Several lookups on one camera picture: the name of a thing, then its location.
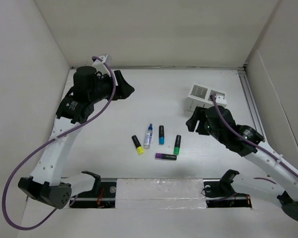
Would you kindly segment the green highlighter marker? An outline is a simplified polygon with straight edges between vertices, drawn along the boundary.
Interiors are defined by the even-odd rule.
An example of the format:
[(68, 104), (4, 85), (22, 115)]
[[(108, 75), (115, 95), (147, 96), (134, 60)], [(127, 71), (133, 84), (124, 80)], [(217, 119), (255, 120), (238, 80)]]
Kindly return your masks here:
[(181, 145), (181, 135), (176, 135), (175, 144), (174, 144), (174, 155), (179, 155)]

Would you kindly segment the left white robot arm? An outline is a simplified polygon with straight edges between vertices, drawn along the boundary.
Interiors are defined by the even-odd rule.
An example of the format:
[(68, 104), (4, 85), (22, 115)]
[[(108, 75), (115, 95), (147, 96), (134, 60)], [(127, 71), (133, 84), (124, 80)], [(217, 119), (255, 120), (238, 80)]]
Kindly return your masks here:
[(38, 164), (18, 187), (30, 198), (62, 209), (75, 194), (86, 192), (97, 196), (100, 176), (83, 171), (76, 177), (62, 179), (70, 149), (85, 122), (94, 111), (94, 104), (128, 98), (134, 87), (126, 82), (120, 70), (102, 73), (92, 66), (81, 66), (73, 75), (73, 86), (61, 100), (49, 144)]

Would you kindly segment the purple highlighter marker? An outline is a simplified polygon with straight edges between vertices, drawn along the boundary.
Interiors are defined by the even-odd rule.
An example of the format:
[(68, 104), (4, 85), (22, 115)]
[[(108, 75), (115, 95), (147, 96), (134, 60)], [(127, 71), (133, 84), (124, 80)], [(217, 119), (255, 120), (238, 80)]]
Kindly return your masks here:
[(157, 160), (176, 161), (177, 156), (176, 155), (171, 155), (171, 154), (156, 153), (155, 154), (155, 159), (157, 159)]

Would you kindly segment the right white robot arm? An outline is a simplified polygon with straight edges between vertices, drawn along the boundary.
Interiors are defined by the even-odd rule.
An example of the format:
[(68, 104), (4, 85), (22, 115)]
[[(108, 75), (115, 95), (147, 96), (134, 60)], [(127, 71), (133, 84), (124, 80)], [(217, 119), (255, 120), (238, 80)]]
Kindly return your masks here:
[(231, 112), (222, 106), (196, 107), (186, 126), (189, 132), (212, 136), (268, 175), (249, 178), (230, 169), (218, 181), (205, 182), (202, 194), (214, 202), (247, 194), (276, 205), (298, 221), (298, 170), (277, 154), (260, 133), (250, 126), (236, 124)]

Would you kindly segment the small clear spray bottle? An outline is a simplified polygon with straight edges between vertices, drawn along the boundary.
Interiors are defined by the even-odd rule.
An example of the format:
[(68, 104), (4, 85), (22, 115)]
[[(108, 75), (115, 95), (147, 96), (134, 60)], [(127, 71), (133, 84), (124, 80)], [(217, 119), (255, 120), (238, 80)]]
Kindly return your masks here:
[(145, 149), (149, 149), (151, 147), (152, 134), (153, 134), (153, 126), (152, 126), (152, 123), (150, 123), (144, 138)]

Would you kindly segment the blue highlighter marker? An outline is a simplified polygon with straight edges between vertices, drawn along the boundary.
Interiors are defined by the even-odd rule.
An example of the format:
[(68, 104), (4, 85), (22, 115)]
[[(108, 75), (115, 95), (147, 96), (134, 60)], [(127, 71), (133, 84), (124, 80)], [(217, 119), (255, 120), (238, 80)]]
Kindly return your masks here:
[(159, 145), (163, 145), (165, 143), (164, 126), (163, 125), (159, 126), (158, 139), (159, 139)]

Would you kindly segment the yellow highlighter marker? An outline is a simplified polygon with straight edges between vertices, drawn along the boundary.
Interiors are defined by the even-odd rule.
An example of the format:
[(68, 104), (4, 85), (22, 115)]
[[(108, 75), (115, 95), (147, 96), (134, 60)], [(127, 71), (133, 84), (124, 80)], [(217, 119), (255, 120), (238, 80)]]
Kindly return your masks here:
[(136, 148), (136, 150), (137, 150), (137, 153), (138, 153), (139, 155), (143, 154), (143, 153), (144, 153), (144, 149), (143, 149), (143, 147), (141, 146), (141, 144), (140, 144), (140, 142), (139, 142), (139, 140), (138, 140), (138, 138), (137, 138), (136, 135), (133, 135), (133, 136), (132, 136), (132, 141), (133, 141), (134, 146), (135, 146), (135, 148)]

